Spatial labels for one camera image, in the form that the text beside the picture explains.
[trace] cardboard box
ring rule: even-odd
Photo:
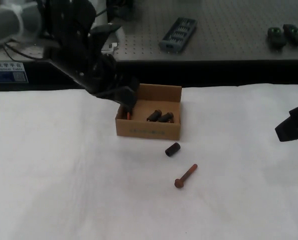
[[[120,106],[115,117],[118,136],[145,139],[179,140],[181,130],[181,86],[140,84],[131,119],[127,120],[125,109]],[[173,113],[174,123],[147,121],[155,110],[162,114]]]

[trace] label sticker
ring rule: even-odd
[[[28,83],[22,62],[0,61],[0,83]]]

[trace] black cylinder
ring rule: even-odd
[[[148,118],[147,121],[148,122],[156,122],[158,120],[158,118],[161,117],[161,114],[163,114],[161,112],[161,110],[155,110]]]
[[[175,142],[174,144],[172,144],[165,152],[165,154],[168,157],[171,157],[172,155],[174,155],[176,152],[178,152],[180,150],[180,145],[179,143]]]
[[[166,123],[169,119],[172,119],[174,117],[174,114],[172,112],[168,112],[165,115],[162,115],[159,117],[158,122],[160,123]]]

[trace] white cloth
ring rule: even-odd
[[[84,90],[0,92],[0,240],[298,240],[298,140],[275,132],[297,106],[298,85],[184,88],[169,158]]]

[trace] bolt shaft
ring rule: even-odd
[[[192,165],[191,168],[189,168],[189,170],[180,178],[181,182],[184,182],[187,180],[187,178],[189,178],[189,176],[197,169],[198,165],[194,164]]]

